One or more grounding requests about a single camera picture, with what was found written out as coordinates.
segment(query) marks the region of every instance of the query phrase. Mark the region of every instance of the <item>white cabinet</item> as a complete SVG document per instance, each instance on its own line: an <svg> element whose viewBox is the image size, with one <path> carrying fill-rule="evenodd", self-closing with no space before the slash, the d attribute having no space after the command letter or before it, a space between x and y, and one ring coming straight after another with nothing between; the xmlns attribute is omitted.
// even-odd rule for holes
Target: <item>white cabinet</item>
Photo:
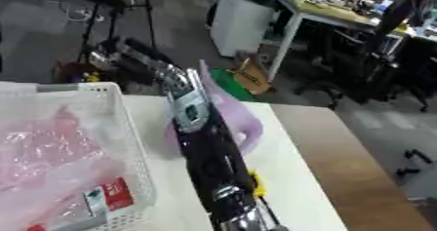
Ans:
<svg viewBox="0 0 437 231"><path fill-rule="evenodd" d="M219 0L211 29L218 52L256 52L273 16L273 9L249 0Z"/></svg>

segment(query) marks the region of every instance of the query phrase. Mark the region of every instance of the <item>metal stand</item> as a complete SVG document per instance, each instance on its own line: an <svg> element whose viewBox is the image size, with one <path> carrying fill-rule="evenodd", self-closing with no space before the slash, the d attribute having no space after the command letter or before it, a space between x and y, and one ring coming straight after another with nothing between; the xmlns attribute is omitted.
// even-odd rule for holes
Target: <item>metal stand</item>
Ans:
<svg viewBox="0 0 437 231"><path fill-rule="evenodd" d="M85 53L86 53L88 42L90 41L91 31L93 31L93 27L96 24L96 17L97 17L98 12L99 12L99 7L100 7L99 3L96 3L94 5L93 12L91 14L90 19L88 20L87 30L82 35L82 38L83 38L82 45L80 48L79 57L76 60L77 62L80 62L82 60L83 55L85 55Z"/></svg>
<svg viewBox="0 0 437 231"><path fill-rule="evenodd" d="M144 7L146 10L146 16L147 16L147 21L148 21L148 29L149 29L149 34L150 34L150 45L154 51L157 51L155 34L154 34L155 31L154 31L154 27L153 27L153 18L152 18L153 8L151 6L150 0L144 0L144 5L126 6L122 1L115 2L112 5L119 5L119 6L112 7L111 12L109 13L110 18L111 18L111 22L110 22L110 26L109 26L108 36L107 36L106 40L104 40L103 42L100 43L100 45L103 46L105 48L105 50L109 53L115 52L116 51L116 42L119 39L118 37L115 36L115 27L116 27L116 22L118 20L119 15L122 15L126 8ZM85 33L82 35L83 40L82 40L82 45L80 48L79 57L77 58L77 62L80 62L82 60L82 58L84 57L84 55L87 53L88 43L90 41L91 32L93 31L93 28L96 24L96 20L97 20L100 6L101 6L101 3L95 4L95 6L93 8L92 15L91 15L90 19L88 20L87 29L86 29Z"/></svg>
<svg viewBox="0 0 437 231"><path fill-rule="evenodd" d="M150 0L144 0L144 8L145 8L145 13L147 14L147 21L148 21L148 29L150 32L150 44L152 46L152 48L157 51L158 49L156 48L156 41L155 41L155 30L153 28L153 18L152 18L152 5L150 3Z"/></svg>

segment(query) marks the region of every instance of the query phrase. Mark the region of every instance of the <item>tabletop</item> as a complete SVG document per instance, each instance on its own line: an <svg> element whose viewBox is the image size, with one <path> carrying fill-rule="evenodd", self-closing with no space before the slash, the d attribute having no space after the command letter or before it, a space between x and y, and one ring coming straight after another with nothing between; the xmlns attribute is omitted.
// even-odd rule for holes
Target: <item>tabletop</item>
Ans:
<svg viewBox="0 0 437 231"><path fill-rule="evenodd" d="M349 24L355 24L357 27L373 28L377 26L377 23L370 18L359 16L352 10L329 6L329 5L316 5L314 3L304 2L298 5L294 0L279 0L280 2L292 7L293 11L298 11L305 14L310 14L318 17L341 20ZM395 32L398 34L408 34L411 31L410 28L396 28Z"/></svg>
<svg viewBox="0 0 437 231"><path fill-rule="evenodd" d="M349 230L433 230L332 110L271 107Z"/></svg>
<svg viewBox="0 0 437 231"><path fill-rule="evenodd" d="M155 206L145 212L147 221L135 230L212 230L184 159L164 141L171 120L169 103L158 96L126 96L125 101L146 143L146 161L157 189ZM266 200L281 222L292 231L347 230L270 105L245 104L264 126L257 148L245 161L260 174Z"/></svg>

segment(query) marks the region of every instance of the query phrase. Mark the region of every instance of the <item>green mat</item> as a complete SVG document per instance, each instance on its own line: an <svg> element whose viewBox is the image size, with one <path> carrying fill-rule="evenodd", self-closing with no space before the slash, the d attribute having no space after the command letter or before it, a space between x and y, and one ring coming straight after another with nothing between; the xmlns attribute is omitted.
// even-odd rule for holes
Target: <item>green mat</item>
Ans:
<svg viewBox="0 0 437 231"><path fill-rule="evenodd" d="M240 101L255 102L254 97L238 82L236 82L229 72L223 69L213 69L210 71L211 77L216 83Z"/></svg>

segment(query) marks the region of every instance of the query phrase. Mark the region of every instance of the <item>electronic equipment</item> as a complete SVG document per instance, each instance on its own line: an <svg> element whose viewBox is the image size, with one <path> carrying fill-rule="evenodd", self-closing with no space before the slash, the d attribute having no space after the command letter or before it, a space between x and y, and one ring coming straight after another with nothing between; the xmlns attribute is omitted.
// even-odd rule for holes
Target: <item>electronic equipment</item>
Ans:
<svg viewBox="0 0 437 231"><path fill-rule="evenodd" d="M287 231L259 196L263 186L248 172L197 71L183 70L169 61L135 39L127 39L112 54L89 53L89 62L100 69L142 74L144 84L153 78L163 86L174 111L174 128L188 173L214 230Z"/></svg>

